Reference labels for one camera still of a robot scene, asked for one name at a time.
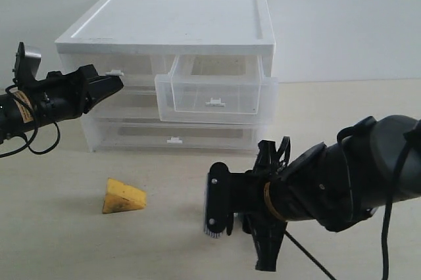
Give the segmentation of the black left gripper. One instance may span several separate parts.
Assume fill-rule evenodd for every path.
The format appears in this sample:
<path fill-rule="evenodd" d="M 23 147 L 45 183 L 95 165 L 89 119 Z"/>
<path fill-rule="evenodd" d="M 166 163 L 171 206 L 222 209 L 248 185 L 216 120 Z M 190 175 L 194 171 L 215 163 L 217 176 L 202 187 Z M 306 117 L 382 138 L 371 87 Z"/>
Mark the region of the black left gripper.
<path fill-rule="evenodd" d="M 74 72 L 49 72 L 46 76 L 46 115 L 52 119 L 75 119 L 101 101 L 119 92 L 124 84 L 119 76 L 98 76 L 93 65 Z"/>

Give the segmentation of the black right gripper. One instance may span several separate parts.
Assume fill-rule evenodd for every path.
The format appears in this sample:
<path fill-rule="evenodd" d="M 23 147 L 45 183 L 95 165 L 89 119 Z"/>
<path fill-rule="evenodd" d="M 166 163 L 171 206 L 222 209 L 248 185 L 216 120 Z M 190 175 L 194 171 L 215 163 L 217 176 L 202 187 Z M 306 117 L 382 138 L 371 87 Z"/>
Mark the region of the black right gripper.
<path fill-rule="evenodd" d="M 252 169 L 231 172 L 223 162 L 209 169 L 205 186 L 203 231 L 212 238 L 231 235 L 234 216 L 244 233 L 250 234 L 257 253 L 255 269 L 275 272 L 278 254 L 286 231 L 286 219 L 270 201 L 271 181 L 289 163 L 291 141 L 258 143 L 258 155 Z"/>

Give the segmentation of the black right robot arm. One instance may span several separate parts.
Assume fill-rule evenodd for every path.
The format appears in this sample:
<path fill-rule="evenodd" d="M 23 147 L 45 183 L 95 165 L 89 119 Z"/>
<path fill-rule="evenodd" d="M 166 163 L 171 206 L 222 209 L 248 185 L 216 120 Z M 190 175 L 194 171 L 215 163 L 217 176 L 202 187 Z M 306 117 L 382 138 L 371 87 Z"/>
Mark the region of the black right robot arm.
<path fill-rule="evenodd" d="M 223 162 L 207 174 L 203 230 L 230 235 L 239 218 L 253 238 L 256 269 L 275 271 L 289 222 L 314 220 L 339 233 L 384 207 L 383 275 L 389 275 L 387 236 L 394 203 L 420 196 L 420 121 L 369 116 L 342 129 L 333 145 L 319 143 L 295 160 L 291 141 L 262 140 L 254 166 L 231 172 Z"/>

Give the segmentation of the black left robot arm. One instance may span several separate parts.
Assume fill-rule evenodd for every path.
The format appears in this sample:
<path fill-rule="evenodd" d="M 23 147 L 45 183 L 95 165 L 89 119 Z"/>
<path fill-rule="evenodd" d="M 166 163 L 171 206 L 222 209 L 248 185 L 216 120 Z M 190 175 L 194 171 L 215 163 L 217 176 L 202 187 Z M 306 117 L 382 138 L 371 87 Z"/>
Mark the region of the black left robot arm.
<path fill-rule="evenodd" d="M 120 77 L 100 75 L 92 64 L 69 74 L 53 71 L 43 80 L 21 81 L 15 92 L 1 96 L 1 140 L 77 119 L 123 87 Z"/>

